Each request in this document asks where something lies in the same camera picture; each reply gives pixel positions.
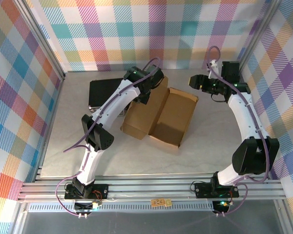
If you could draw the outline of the brown cardboard paper box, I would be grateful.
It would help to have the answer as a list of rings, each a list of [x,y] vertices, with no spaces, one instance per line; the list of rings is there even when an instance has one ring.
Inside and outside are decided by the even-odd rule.
[[[150,136],[179,148],[191,122],[198,97],[168,87],[168,78],[150,93],[147,104],[132,102],[121,126],[138,140]]]

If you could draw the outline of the black ribbed aluminium case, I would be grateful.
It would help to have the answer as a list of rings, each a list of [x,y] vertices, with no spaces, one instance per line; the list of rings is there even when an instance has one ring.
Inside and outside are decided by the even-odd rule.
[[[93,80],[89,86],[88,108],[95,112],[110,98],[120,85],[122,78]]]

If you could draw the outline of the wide aluminium extrusion beam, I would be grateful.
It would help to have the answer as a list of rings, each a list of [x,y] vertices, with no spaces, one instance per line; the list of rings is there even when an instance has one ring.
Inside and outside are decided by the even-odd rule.
[[[197,181],[209,182],[211,173],[145,174],[145,175],[102,175],[97,176],[96,184],[108,184],[107,202],[151,201],[154,198],[170,198],[172,201],[194,201],[194,184]],[[36,177],[32,183],[24,183],[18,198],[19,202],[55,202],[64,198],[64,183],[60,178]],[[262,184],[244,180],[238,186],[241,200],[277,200],[286,195],[280,180],[266,180]]]

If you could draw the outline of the small black controller board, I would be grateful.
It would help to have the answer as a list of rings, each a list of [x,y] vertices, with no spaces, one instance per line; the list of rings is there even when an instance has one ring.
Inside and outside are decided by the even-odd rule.
[[[215,214],[227,213],[230,208],[230,204],[227,201],[213,201],[212,204]]]
[[[75,211],[85,211],[89,212],[90,210],[95,210],[102,205],[100,200],[77,200],[74,202]]]

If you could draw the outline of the aluminium frame post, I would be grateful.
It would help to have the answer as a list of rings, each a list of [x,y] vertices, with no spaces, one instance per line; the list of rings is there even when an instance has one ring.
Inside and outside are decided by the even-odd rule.
[[[238,60],[240,61],[239,73],[242,74],[251,58],[258,42],[261,40],[269,23],[278,10],[282,0],[260,0],[263,1],[254,22],[251,23],[251,29],[247,35],[246,41],[240,51]]]
[[[53,68],[56,70],[56,73],[61,77],[62,80],[65,80],[65,71],[61,67],[59,61],[56,58],[51,46],[49,45],[44,33],[42,32],[37,20],[35,19],[30,7],[28,6],[26,0],[13,0],[19,9],[22,16],[25,18],[26,23],[28,24],[30,31],[37,40],[39,46],[42,48],[46,57],[50,59],[50,63]]]

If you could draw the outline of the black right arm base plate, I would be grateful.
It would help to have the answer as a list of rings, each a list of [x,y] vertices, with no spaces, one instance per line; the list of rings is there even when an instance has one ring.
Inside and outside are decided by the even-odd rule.
[[[212,185],[211,183],[195,183],[196,198],[238,198],[239,191],[234,186]]]

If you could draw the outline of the aluminium frame side rail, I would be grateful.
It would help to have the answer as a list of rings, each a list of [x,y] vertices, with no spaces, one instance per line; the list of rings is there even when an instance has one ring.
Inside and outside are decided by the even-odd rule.
[[[58,108],[58,103],[59,103],[59,99],[60,99],[61,92],[62,92],[62,89],[63,89],[64,81],[65,81],[65,77],[60,82],[58,94],[56,96],[54,106],[53,106],[53,109],[52,109],[51,119],[50,119],[50,122],[49,122],[49,124],[47,126],[46,135],[44,137],[44,141],[43,141],[43,144],[42,144],[42,147],[41,147],[41,151],[40,151],[40,154],[38,155],[36,166],[35,166],[33,175],[32,175],[32,177],[30,179],[30,182],[35,182],[36,176],[38,174],[38,170],[43,165],[43,161],[44,161],[44,158],[45,158],[45,155],[46,155],[47,147],[48,147],[50,136],[51,136],[51,133],[52,133],[52,128],[53,128],[53,125],[54,125],[56,112],[57,112],[57,108]]]

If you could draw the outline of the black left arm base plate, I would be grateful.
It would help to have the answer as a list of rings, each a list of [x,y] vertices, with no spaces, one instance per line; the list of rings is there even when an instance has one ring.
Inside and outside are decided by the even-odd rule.
[[[73,184],[65,186],[65,199],[107,199],[108,185],[94,184],[88,186],[75,187]]]

